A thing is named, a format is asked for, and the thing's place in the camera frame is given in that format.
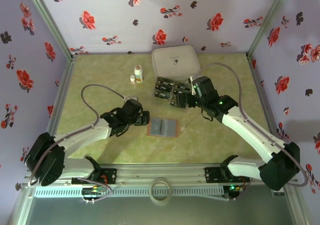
small bottle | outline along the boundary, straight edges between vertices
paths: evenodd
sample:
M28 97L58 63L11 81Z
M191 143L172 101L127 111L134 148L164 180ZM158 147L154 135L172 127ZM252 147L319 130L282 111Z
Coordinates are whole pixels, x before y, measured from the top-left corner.
M135 75L131 75L131 76L130 76L130 81L131 81L131 84L135 84L135 83L136 83L136 77L135 77Z
M140 65L134 67L134 76L137 83L142 83L144 80L143 69Z

white plastic box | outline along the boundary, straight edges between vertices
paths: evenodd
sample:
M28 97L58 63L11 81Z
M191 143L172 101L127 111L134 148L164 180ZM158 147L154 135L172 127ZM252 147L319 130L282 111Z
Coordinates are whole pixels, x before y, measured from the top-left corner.
M194 48L190 45L157 48L152 51L154 76L185 82L200 70Z

wallpaper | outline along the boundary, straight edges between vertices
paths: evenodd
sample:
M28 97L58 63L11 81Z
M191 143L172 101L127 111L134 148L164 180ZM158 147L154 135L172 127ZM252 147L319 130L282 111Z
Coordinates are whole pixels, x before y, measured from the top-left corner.
M70 51L247 52L274 0L43 0Z
M47 130L67 59L32 0L0 0L0 224L27 171L24 158Z
M285 0L252 61L261 78L279 137L300 147L308 174L302 188L313 223L320 201L320 18L319 0Z

purple wall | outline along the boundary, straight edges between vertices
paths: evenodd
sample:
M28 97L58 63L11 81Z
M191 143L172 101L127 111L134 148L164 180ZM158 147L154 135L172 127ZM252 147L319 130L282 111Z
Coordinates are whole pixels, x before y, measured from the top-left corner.
M5 225L27 170L23 159L47 129L67 59L32 0L0 0L0 8L0 224Z
M320 0L284 0L253 54L277 127L273 132L300 147L309 176L301 191L313 224L320 220L319 6Z

robotic arm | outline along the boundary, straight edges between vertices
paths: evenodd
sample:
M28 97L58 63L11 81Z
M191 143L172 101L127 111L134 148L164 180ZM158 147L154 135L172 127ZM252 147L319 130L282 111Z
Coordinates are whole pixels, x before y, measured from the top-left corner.
M272 136L254 122L239 108L238 103L228 95L219 96L211 80L201 76L193 80L190 107L199 107L206 112L209 120L220 123L238 133L259 154L261 160L244 159L237 155L228 157L221 163L221 173L226 177L249 177L262 180L270 189L280 190L300 169L288 157L289 153L298 163L300 149L294 143L286 144Z
M122 108L117 107L110 112L103 113L94 125L87 125L71 133L51 136L45 132L41 134L24 160L25 165L34 171L36 164L45 151L56 141L63 139L50 150L36 170L35 178L41 186L52 184L57 179L82 177L96 181L101 177L102 169L91 157L82 159L68 158L80 148L92 144L98 140L111 136L119 137L130 126L141 126L149 123L148 111L143 111L142 105L129 99Z

